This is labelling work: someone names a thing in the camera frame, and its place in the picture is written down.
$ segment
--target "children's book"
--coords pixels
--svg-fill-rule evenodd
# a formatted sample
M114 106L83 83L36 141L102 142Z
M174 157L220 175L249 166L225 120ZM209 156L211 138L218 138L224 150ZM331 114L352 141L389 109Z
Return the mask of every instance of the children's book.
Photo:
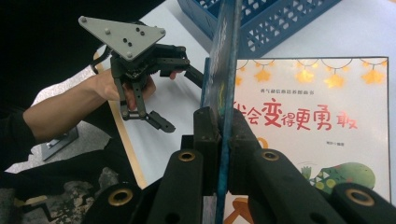
M315 188L354 182L390 200L387 57L238 60L233 106ZM226 206L225 223L251 220L246 197Z

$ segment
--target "blue plastic basket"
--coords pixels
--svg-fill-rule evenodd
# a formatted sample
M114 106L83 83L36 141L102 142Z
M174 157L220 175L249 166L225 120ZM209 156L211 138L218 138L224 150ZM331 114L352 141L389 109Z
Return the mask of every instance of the blue plastic basket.
M217 30L220 0L177 0L210 38ZM262 57L341 0L243 0L239 58Z

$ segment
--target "human arm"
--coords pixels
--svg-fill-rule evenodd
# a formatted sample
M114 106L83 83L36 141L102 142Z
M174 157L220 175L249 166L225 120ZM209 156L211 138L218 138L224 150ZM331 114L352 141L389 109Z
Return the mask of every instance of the human arm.
M128 86L124 85L124 89L128 107L134 110L134 94ZM147 99L155 89L153 80L148 76L143 97ZM111 72L106 70L62 94L33 105L23 113L23 118L36 142L42 143L69 131L105 101L119 99Z

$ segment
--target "triangular metal plate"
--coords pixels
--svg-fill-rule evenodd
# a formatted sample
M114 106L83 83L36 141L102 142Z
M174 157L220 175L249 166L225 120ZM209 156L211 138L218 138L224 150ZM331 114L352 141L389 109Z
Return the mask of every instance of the triangular metal plate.
M78 19L78 22L126 61L139 56L166 34L163 28L83 16Z

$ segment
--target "book cover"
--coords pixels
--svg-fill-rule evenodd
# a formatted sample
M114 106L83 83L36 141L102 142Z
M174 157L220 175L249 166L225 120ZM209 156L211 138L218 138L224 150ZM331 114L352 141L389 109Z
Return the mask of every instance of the book cover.
M238 60L234 108L317 189L354 182L390 200L387 57ZM244 200L227 197L225 223L248 223Z

